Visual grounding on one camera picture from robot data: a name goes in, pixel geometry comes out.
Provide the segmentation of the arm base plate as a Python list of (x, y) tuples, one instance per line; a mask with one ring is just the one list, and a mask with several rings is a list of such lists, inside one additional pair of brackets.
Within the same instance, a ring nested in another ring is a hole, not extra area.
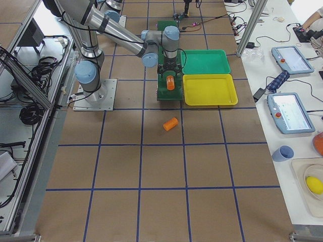
[(121, 16), (114, 16), (112, 17), (112, 20), (114, 20), (116, 22), (115, 24), (115, 32), (117, 33), (123, 33), (125, 30), (125, 25), (126, 25), (126, 20), (127, 20), (127, 16), (125, 15), (121, 15)]
[(117, 89), (117, 79), (101, 80), (101, 87), (90, 95), (83, 92), (82, 86), (79, 84), (77, 95), (73, 98), (74, 111), (113, 111), (114, 101)]

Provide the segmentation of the person hand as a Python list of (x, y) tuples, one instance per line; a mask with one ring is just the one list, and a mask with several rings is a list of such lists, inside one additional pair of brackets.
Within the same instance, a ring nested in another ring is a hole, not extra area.
[(309, 21), (305, 21), (305, 22), (302, 24), (302, 28), (303, 28), (304, 30), (307, 30), (307, 29), (310, 27), (310, 25), (311, 25), (311, 22), (309, 22)]

